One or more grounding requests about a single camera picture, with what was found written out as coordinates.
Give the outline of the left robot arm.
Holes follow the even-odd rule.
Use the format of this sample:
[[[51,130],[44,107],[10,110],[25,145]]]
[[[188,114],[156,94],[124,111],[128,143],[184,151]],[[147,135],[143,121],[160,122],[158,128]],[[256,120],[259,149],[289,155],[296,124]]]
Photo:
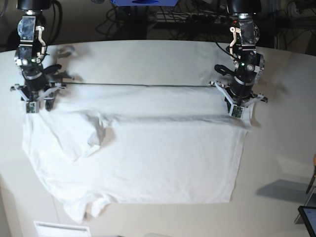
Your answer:
[[[254,23],[253,15],[262,9],[259,0],[228,0],[227,11],[230,15],[238,17],[232,23],[230,31],[233,35],[227,49],[223,51],[233,60],[235,69],[232,71],[224,65],[215,65],[214,69],[219,74],[232,77],[227,85],[218,84],[223,89],[225,101],[231,110],[248,107],[256,101],[267,102],[267,98],[254,94],[252,88],[264,70],[264,56],[257,53],[256,43],[260,31]]]

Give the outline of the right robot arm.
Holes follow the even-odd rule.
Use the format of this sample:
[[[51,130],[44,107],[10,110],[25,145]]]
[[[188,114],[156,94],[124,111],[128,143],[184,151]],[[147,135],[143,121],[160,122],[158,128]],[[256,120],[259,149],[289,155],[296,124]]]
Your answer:
[[[60,64],[43,66],[43,61],[48,56],[48,46],[60,33],[63,20],[62,6],[57,0],[19,0],[17,8],[22,10],[24,15],[17,27],[20,41],[14,62],[24,79],[24,84],[15,84],[10,90],[19,93],[26,113],[38,113],[41,103],[44,103],[47,111],[51,111],[59,90],[66,87],[63,80],[70,78],[66,72],[60,71]],[[58,17],[58,23],[56,32],[51,34],[48,42],[45,42],[43,32],[46,20],[43,11],[50,8],[53,8],[54,16]]]

